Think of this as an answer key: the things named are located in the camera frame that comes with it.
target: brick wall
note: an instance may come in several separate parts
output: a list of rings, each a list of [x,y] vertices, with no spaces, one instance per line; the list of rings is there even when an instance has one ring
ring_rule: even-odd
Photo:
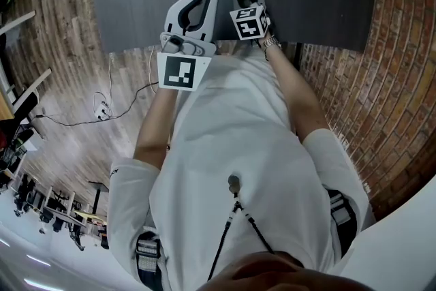
[[[301,72],[377,218],[436,172],[435,0],[375,0],[363,53],[305,45]]]

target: wooden floor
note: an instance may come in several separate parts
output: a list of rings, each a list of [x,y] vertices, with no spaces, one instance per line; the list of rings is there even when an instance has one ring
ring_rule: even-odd
[[[13,19],[31,10],[36,11],[36,17],[21,27],[19,40],[7,50],[18,92],[51,67],[52,74],[39,89],[41,100],[32,116],[44,113],[63,123],[95,120],[94,92],[100,91],[109,98],[110,57],[102,52],[93,0],[15,0],[7,16]],[[232,52],[238,45],[227,43],[222,51]],[[113,115],[123,113],[131,104],[135,91],[149,83],[150,59],[151,80],[156,81],[155,55],[150,55],[151,48],[139,48],[113,56]],[[312,65],[303,62],[302,69],[307,70],[309,66]],[[343,65],[331,65],[330,75],[336,76],[344,69]],[[368,90],[367,85],[356,85],[354,93],[367,94]],[[53,185],[57,191],[75,191],[83,203],[92,204],[95,192],[87,181],[109,186],[110,165],[117,157],[132,155],[141,121],[152,98],[151,89],[145,89],[129,113],[114,121],[64,127],[48,119],[34,120],[37,130],[46,137],[46,143],[39,151],[28,154],[24,170],[35,176],[43,188]],[[101,100],[100,95],[95,96],[97,104]],[[373,135],[364,135],[359,141],[363,143],[370,137]],[[395,180],[388,179],[384,185]],[[389,201],[390,195],[387,193],[381,204]],[[107,194],[102,194],[100,213],[106,211],[107,198]]]

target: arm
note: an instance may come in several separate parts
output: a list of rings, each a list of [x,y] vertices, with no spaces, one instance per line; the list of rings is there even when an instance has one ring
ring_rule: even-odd
[[[159,89],[139,131],[134,159],[161,169],[172,127],[177,90]]]
[[[262,45],[268,37],[269,33],[260,40],[260,44]],[[287,111],[300,141],[303,142],[307,135],[316,129],[330,129],[312,88],[289,62],[280,47],[270,46],[266,49],[266,56],[279,81]]]

